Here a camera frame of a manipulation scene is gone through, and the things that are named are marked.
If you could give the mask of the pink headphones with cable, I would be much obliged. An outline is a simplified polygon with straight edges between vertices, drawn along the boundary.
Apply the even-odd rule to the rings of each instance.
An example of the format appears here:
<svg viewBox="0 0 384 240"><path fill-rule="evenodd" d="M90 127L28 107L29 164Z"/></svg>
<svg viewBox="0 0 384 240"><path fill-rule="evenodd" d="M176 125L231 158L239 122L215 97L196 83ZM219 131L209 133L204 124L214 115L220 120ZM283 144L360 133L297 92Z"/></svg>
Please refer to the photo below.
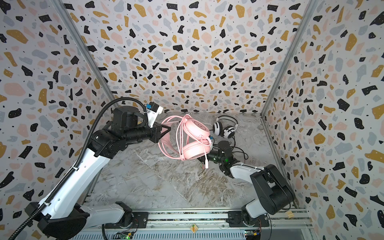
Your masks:
<svg viewBox="0 0 384 240"><path fill-rule="evenodd" d="M171 127L176 124L176 143L171 141L171 132L160 139L158 146L160 151L173 160L195 160L203 157L203 166L208 169L208 153L212 150L210 130L203 123L186 114L170 116L162 121L162 125Z"/></svg>

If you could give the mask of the white black headphones with cable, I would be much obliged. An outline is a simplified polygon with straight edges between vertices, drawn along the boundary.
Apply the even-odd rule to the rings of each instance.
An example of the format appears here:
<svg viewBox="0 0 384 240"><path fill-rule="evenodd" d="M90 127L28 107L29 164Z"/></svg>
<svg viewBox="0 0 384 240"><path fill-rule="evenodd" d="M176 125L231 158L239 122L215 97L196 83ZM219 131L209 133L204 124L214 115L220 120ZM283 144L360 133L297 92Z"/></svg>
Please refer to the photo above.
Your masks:
<svg viewBox="0 0 384 240"><path fill-rule="evenodd" d="M222 115L216 118L216 121L214 122L211 131L213 135L224 138L224 141L229 141L231 146L233 147L233 150L235 150L235 153L242 153L244 159L247 160L249 158L248 154L246 154L242 149L236 146L235 133L237 131L238 126L239 122L237 119L231 116ZM219 142L216 143L215 140L213 148L215 148L218 143Z"/></svg>

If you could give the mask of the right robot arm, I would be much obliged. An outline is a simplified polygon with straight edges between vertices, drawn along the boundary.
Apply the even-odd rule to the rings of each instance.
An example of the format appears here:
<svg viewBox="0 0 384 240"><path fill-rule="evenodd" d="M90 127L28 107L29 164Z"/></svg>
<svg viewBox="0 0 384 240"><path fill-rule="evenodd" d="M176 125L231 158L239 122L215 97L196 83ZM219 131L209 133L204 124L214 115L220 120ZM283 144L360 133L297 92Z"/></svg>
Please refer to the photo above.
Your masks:
<svg viewBox="0 0 384 240"><path fill-rule="evenodd" d="M225 176L254 186L257 198L244 205L236 217L229 218L228 223L231 225L252 227L260 224L260 217L289 210L286 206L290 206L296 198L291 185L275 165L255 167L244 164L234 157L233 147L228 141L220 141L217 148L199 160L204 164L218 164Z"/></svg>

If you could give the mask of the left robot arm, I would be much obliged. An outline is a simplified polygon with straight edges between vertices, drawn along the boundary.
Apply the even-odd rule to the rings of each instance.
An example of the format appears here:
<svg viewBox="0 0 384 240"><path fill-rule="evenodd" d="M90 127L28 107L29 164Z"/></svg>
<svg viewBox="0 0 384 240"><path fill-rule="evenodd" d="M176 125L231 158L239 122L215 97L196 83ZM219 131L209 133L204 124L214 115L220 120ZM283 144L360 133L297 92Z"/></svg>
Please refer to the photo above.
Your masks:
<svg viewBox="0 0 384 240"><path fill-rule="evenodd" d="M151 102L145 112L132 106L114 109L113 120L91 134L85 153L75 162L57 186L40 202L32 202L26 213L48 237L69 240L83 229L115 224L120 228L138 226L133 211L122 202L109 206L86 207L78 204L96 175L129 145L145 140L158 143L165 135L156 118L163 107Z"/></svg>

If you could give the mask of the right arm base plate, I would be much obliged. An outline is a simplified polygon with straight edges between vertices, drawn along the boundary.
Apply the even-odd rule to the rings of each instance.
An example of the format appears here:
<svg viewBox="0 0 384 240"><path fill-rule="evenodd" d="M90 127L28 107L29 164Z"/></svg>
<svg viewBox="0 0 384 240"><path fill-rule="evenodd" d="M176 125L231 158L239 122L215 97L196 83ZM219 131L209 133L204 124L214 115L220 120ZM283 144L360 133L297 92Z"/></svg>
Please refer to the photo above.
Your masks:
<svg viewBox="0 0 384 240"><path fill-rule="evenodd" d="M257 218L252 218L246 211L229 211L227 223L231 228L257 228L270 226L269 218L267 215L261 215Z"/></svg>

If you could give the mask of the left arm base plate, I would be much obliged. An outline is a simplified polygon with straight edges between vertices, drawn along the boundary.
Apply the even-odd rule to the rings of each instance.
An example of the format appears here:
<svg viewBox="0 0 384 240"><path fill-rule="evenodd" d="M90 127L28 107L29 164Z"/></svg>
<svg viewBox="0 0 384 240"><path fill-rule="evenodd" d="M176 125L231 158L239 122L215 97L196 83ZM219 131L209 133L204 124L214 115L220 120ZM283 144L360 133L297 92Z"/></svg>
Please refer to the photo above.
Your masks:
<svg viewBox="0 0 384 240"><path fill-rule="evenodd" d="M120 228L145 229L149 218L148 212L126 212L118 222Z"/></svg>

